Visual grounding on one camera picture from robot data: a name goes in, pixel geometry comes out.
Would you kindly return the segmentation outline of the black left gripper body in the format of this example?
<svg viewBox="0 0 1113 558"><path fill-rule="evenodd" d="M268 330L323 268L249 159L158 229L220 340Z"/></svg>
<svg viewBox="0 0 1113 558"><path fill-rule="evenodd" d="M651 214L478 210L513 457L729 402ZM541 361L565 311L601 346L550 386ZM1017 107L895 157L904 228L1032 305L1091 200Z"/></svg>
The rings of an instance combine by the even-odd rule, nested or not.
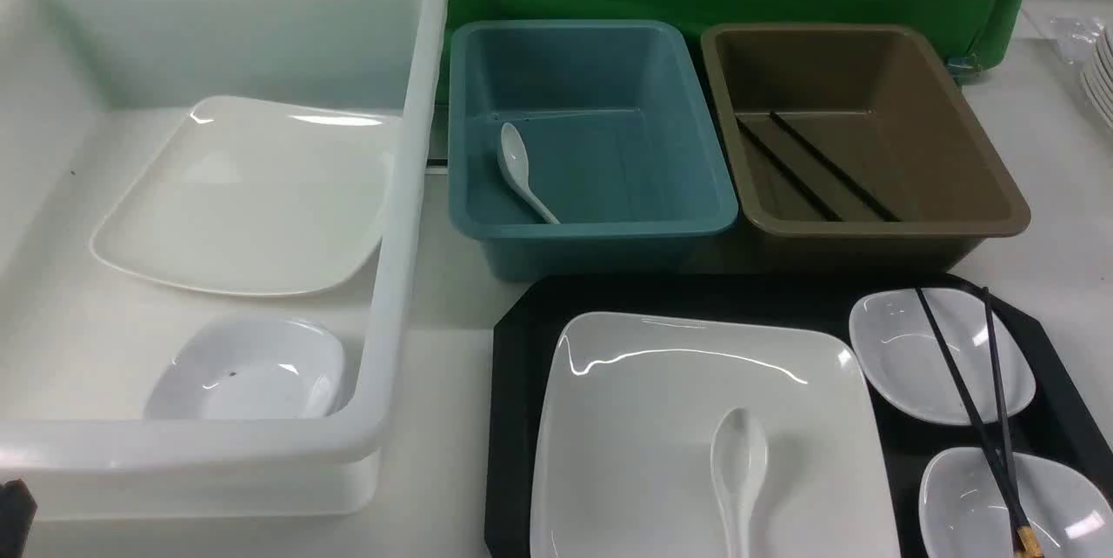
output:
<svg viewBox="0 0 1113 558"><path fill-rule="evenodd" d="M23 480L1 487L1 557L23 557L38 503Z"/></svg>

